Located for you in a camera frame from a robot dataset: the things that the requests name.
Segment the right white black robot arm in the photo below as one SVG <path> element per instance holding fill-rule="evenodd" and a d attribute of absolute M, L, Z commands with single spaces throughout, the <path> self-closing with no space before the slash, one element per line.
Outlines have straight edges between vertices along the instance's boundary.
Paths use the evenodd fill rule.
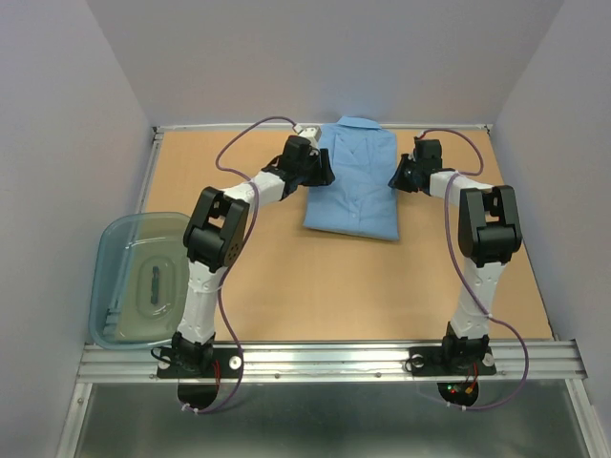
<path fill-rule="evenodd" d="M 446 237 L 461 282 L 457 307 L 440 345 L 411 348 L 406 369 L 416 377 L 495 373 L 489 337 L 495 291 L 522 233 L 514 188 L 476 176 L 444 167 L 440 141 L 420 134 L 390 179 L 392 189 L 441 198 L 458 210 L 457 234 Z"/>

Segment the light blue long sleeve shirt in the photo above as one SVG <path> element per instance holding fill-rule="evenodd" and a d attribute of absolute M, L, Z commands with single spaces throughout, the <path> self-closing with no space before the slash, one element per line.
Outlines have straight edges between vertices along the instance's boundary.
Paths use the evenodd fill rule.
<path fill-rule="evenodd" d="M 396 135 L 374 120 L 343 116 L 322 126 L 335 180 L 307 193 L 304 227 L 369 239 L 399 239 L 397 196 L 389 187 L 396 170 Z"/>

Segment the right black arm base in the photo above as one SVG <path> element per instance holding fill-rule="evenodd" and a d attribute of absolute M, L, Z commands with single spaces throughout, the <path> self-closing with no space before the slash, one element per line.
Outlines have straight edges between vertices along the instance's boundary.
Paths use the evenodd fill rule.
<path fill-rule="evenodd" d="M 484 353 L 447 354 L 440 346 L 416 346 L 409 349 L 405 370 L 414 377 L 462 377 L 468 374 L 492 376 L 494 364 L 484 364 Z"/>

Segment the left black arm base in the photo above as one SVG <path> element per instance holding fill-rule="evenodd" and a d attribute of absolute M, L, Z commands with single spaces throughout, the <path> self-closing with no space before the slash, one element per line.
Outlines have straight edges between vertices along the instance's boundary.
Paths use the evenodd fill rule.
<path fill-rule="evenodd" d="M 242 356 L 235 347 L 214 347 L 201 362 L 189 362 L 167 346 L 153 348 L 151 355 L 158 363 L 160 379 L 237 379 L 243 369 Z"/>

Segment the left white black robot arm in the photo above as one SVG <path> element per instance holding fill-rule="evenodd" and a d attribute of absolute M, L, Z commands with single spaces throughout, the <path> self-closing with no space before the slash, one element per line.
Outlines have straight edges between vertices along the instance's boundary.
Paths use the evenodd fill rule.
<path fill-rule="evenodd" d="M 189 278 L 182 318 L 170 345 L 152 351 L 160 378 L 200 378 L 218 369 L 213 344 L 222 279 L 241 254 L 246 226 L 256 220 L 261 207 L 287 198 L 300 186 L 328 186 L 334 181 L 328 150 L 318 145 L 320 137 L 317 127 L 298 129 L 282 153 L 255 176 L 223 190 L 201 191 L 183 235 Z"/>

